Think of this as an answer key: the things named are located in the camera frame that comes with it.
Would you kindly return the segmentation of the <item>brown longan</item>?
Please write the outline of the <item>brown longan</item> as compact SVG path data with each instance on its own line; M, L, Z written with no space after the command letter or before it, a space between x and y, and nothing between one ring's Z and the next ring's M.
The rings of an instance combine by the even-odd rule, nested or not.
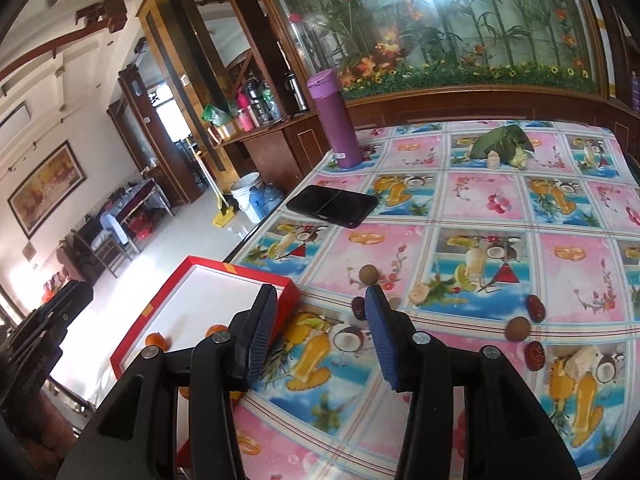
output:
M521 342L527 339L532 332L532 324L525 316L516 316L506 323L504 336L507 341Z
M363 285L371 286L378 284L381 273L373 264L365 264L359 269L358 278Z

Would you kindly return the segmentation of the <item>orange tangerine right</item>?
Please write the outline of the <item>orange tangerine right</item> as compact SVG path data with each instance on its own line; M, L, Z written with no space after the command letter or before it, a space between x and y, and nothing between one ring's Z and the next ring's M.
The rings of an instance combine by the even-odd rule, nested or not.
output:
M205 336L210 337L210 336L213 336L213 334L225 332L226 330L228 330L228 327L225 326L224 324L215 324L215 325L209 326L209 328L206 330Z

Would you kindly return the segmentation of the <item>orange tangerine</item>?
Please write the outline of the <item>orange tangerine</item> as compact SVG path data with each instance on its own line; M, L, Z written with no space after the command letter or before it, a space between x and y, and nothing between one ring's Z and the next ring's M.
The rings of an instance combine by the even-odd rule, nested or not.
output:
M206 330L205 336L210 337L210 336L213 336L213 334L225 332L226 330L228 330L228 327L225 326L224 324L215 324L215 325L209 326L209 328Z
M166 352L170 347L168 340L161 333L150 333L145 337L145 345L147 347L155 346L163 352Z

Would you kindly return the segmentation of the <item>dark red date left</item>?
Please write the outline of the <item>dark red date left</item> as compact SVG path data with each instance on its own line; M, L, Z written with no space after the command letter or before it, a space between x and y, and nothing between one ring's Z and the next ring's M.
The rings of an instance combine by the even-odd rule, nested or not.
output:
M350 303L350 307L352 308L352 314L358 321L364 321L366 317L366 307L364 306L364 298L357 296L352 298L352 302Z

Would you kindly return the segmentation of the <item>beige fruit chunk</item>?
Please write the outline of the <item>beige fruit chunk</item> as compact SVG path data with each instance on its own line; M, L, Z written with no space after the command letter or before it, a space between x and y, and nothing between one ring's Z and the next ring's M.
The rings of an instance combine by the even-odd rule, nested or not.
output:
M413 289L410 290L408 298L409 301L415 306L420 306L420 304L424 304L427 300L428 295L431 292L431 287L425 283L419 282L413 286Z
M564 372L568 377L578 382L600 362L601 358L602 352L598 347L583 346L566 360Z

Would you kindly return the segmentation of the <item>red white shallow box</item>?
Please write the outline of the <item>red white shallow box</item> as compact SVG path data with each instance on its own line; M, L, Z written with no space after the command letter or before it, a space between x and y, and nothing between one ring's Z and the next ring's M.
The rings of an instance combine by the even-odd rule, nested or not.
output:
M112 354L116 385L98 434L109 479L173 479L187 450L195 478L241 479L232 416L234 316L248 310L263 284L278 295L270 346L296 309L300 292L284 276L200 257L178 266ZM225 332L206 337L209 326ZM161 333L166 352L147 347Z

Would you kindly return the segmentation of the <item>orange tangerine left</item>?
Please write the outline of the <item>orange tangerine left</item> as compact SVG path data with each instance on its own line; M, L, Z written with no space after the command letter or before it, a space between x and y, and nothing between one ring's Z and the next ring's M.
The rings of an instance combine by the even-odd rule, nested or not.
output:
M145 337L145 345L147 347L155 346L163 352L166 352L170 347L168 340L161 333L150 333Z

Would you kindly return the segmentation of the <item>yellow mop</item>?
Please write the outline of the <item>yellow mop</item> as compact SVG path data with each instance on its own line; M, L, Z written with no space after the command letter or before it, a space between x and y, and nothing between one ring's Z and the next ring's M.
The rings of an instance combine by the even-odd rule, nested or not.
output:
M203 162L201 152L195 151L195 148L193 146L190 147L190 150L196 160L196 163L200 167L201 172L204 174L206 182L213 190L216 197L218 212L215 214L213 225L219 229L224 228L225 226L228 226L228 224L233 220L235 216L234 209L228 203L228 200L224 198L224 194L222 194L220 188L218 188L214 177L208 171L205 162Z

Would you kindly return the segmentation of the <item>black smartphone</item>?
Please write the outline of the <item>black smartphone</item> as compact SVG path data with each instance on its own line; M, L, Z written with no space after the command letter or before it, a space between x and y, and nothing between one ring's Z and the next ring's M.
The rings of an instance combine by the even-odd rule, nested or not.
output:
M376 206L376 196L315 184L307 185L285 203L296 214L346 229L360 226Z

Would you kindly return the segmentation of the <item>white plastic bucket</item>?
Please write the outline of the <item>white plastic bucket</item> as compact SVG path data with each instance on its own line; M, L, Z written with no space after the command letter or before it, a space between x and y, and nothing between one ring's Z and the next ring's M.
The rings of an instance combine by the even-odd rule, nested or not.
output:
M231 187L231 195L238 203L239 208L247 215L254 224L262 221L262 217L250 204L250 190L252 188L260 188L264 184L262 177L257 171L240 177Z

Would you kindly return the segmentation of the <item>colourful fruit print tablecloth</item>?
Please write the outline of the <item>colourful fruit print tablecloth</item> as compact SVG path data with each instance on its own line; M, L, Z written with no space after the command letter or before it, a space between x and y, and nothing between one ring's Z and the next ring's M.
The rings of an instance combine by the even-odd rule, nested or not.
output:
M356 229L278 208L234 257L292 280L302 302L235 412L252 479L389 479L410 398L384 380L352 298L373 264L390 304L444 344L497 347L533 390L577 469L594 478L639 411L639 188L605 128L524 120L535 148L525 169L470 159L492 122L426 122L363 130L363 162L328 155L308 182L376 196ZM416 283L431 292L415 306ZM525 300L546 307L541 323ZM529 337L507 341L511 318ZM532 372L524 349L544 347ZM600 362L564 372L583 346Z

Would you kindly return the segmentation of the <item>small beige chunk by vegetable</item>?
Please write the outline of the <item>small beige chunk by vegetable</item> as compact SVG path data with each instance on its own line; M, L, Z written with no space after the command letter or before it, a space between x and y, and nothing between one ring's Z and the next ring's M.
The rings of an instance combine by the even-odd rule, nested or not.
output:
M501 165L500 155L496 151L490 151L486 158L486 167L489 170L496 170Z

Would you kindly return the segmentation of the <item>purple thermos bottle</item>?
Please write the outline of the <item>purple thermos bottle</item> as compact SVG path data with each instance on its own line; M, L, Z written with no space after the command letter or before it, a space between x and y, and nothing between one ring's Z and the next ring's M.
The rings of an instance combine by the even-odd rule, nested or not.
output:
M337 165L349 169L361 164L362 151L335 70L315 74L307 81L307 87Z

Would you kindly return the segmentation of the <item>wooden display cabinet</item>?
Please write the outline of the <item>wooden display cabinet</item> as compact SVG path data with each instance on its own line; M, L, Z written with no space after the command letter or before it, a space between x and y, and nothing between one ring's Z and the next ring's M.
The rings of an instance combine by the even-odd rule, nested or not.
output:
M142 0L137 12L160 71L171 88L205 167L222 192L239 180L242 157L221 146L203 118L206 105L228 108L232 84L194 0Z

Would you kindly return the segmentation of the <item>framed wall painting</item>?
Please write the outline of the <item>framed wall painting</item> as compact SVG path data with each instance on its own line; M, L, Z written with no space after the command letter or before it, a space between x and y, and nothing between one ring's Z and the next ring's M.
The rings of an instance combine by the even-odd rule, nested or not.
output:
M68 141L32 170L8 198L14 219L28 240L86 179Z

